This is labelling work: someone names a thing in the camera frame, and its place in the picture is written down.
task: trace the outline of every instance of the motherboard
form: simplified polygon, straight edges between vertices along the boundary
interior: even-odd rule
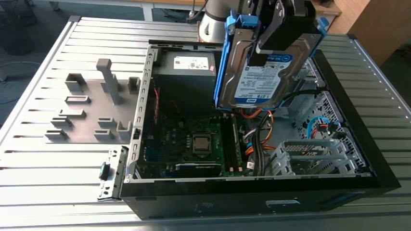
[[[231,114],[160,115],[145,137],[144,178],[242,176],[238,119]]]

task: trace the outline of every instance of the power supply label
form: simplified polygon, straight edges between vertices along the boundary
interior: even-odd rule
[[[272,98],[280,83],[279,72],[292,62],[292,55],[268,55],[264,66],[244,65],[235,99],[239,103],[263,103]]]
[[[208,58],[176,56],[174,58],[174,68],[186,70],[208,70]]]

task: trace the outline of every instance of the wooden cabinet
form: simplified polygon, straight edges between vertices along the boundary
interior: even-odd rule
[[[352,34],[382,65],[411,38],[411,0],[334,0],[342,15],[330,33]]]

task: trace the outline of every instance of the floor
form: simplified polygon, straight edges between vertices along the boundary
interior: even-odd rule
[[[35,1],[33,12],[37,17],[37,23],[27,27],[27,29],[35,41],[35,50],[24,56],[11,56],[0,48],[0,65],[16,61],[43,62],[71,15],[144,20],[143,10],[139,7],[61,2],[60,11],[55,12],[47,1]],[[153,9],[155,21],[184,22],[186,16],[187,13]],[[1,70],[7,73],[9,78],[7,82],[0,83],[0,125],[4,123],[15,107],[17,98],[29,83],[31,77],[36,71],[36,65],[15,64],[1,68]],[[411,104],[411,92],[408,88],[408,86],[411,86],[411,58],[402,57],[402,53],[396,52],[382,66],[382,70],[407,103]]]

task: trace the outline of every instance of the slotted metal surface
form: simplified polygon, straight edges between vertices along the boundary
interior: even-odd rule
[[[109,58],[119,79],[140,77],[148,39],[196,41],[196,26],[96,18],[83,18],[65,26],[0,131],[1,227],[52,227],[53,230],[76,227],[100,231],[274,227],[316,231],[392,230],[392,224],[410,227],[411,124],[406,118],[410,111],[360,46],[347,36],[328,36],[320,48],[400,179],[400,189],[319,214],[242,218],[141,221],[123,202],[97,203],[99,167],[112,145],[49,144],[43,134],[51,117],[65,105],[67,73],[103,79],[93,68],[95,62]]]

